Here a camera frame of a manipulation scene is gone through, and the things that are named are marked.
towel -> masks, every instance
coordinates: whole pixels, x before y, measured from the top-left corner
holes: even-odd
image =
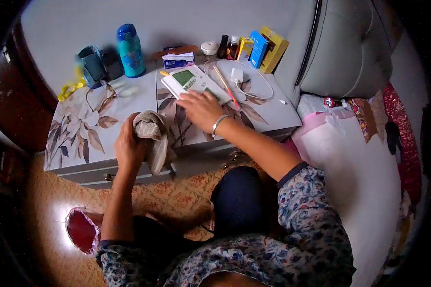
[[[176,158],[176,154],[168,147],[168,129],[163,119],[154,111],[145,111],[134,118],[132,126],[138,138],[153,140],[145,154],[145,162],[152,175],[158,175],[165,163]]]

floral blouse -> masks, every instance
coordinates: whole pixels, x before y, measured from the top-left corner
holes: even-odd
[[[350,241],[327,201],[323,174],[302,163],[279,182],[283,238],[246,234],[211,241],[178,256],[161,274],[147,266],[144,250],[110,244],[100,247],[104,276],[109,286],[198,286],[215,272],[231,271],[269,286],[349,286],[356,271]]]

sleeve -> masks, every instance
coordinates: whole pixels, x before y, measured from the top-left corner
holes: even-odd
[[[103,240],[96,259],[110,287],[155,286],[157,273],[147,264],[147,254],[131,243]]]
[[[283,241],[298,247],[307,258],[299,281],[321,278],[331,286],[349,286],[356,271],[350,240],[328,203],[324,171],[300,163],[279,184],[278,222],[288,234]]]

woman's right hand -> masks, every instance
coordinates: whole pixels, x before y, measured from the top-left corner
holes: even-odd
[[[213,95],[189,90],[188,94],[180,94],[179,97],[176,103],[185,109],[190,121],[205,133],[212,133],[214,123],[223,115],[222,107]]]

knee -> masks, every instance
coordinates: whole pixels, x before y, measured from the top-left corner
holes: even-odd
[[[240,178],[240,177],[255,177],[258,178],[259,177],[259,173],[257,172],[256,169],[249,167],[249,166],[244,166],[244,165],[240,165],[235,167],[234,169],[231,169],[230,171],[228,171],[225,175],[224,178]]]

